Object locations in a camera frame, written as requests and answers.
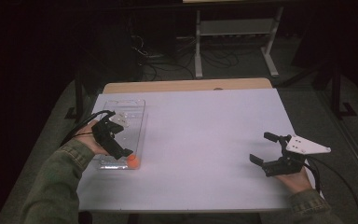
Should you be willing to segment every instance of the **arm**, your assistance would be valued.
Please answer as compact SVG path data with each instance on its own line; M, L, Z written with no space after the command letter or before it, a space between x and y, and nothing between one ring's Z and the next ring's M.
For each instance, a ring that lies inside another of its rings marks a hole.
M90 133L92 121L78 133ZM85 134L70 140L43 164L21 211L21 223L77 223L76 189L83 171L95 156L107 154Z
M293 192L289 202L295 223L342 223L332 214L330 205L312 188L304 167L300 173L276 177Z

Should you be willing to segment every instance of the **orange object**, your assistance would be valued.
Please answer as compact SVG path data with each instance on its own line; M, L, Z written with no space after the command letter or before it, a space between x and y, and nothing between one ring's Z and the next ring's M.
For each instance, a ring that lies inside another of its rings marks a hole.
M139 167L139 159L131 154L129 157L127 157L127 165L128 167L130 167L131 169L136 169Z

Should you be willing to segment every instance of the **sleeve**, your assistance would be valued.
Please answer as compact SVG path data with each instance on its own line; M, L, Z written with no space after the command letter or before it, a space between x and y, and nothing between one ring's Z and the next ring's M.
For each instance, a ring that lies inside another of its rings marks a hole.
M342 221L332 214L331 207L314 189L304 190L289 198L294 223L298 224L342 224Z
M75 139L55 151L43 164L21 210L21 223L77 223L76 189L94 157Z

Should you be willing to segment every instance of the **floor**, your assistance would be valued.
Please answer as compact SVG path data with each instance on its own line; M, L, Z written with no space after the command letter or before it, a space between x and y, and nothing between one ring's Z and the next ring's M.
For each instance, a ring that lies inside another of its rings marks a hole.
M280 72L279 78L269 75L259 47L264 43L263 36L232 36L230 39L206 39L203 42L203 78L266 77L273 85L303 71L291 65L300 38L281 37L274 43L271 56ZM150 58L143 63L142 81L184 80L194 78L194 39L184 37L178 44L175 57L165 57L159 52L148 50ZM351 184L358 198L358 90L345 77L342 78L341 101L349 103L357 116L337 119L329 108L331 87L316 91L311 82L316 74L311 74L287 88L279 88L294 129L298 135L336 149L329 156L317 157L327 162L341 173ZM65 119L68 109L76 106L75 88L72 82L62 93L26 162L21 175L11 191L0 214L0 223L17 223L19 212L27 192L43 161L59 146L61 139L74 127L72 119ZM334 212L345 223L357 223L357 209L345 185L337 176L318 165L322 173L323 191ZM93 213L93 223L126 223L128 214ZM288 212L262 213L264 224L287 223ZM143 223L150 217L142 217Z

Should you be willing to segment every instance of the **table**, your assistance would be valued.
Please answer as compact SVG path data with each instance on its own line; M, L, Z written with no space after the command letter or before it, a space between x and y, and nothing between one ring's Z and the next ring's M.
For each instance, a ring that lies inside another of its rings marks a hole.
M80 210L193 213L287 208L290 192L249 161L250 153L265 161L281 156L279 144L264 139L264 132L294 133L279 94L267 79L108 84L93 112L112 99L145 100L141 167L98 170L94 158L77 190Z

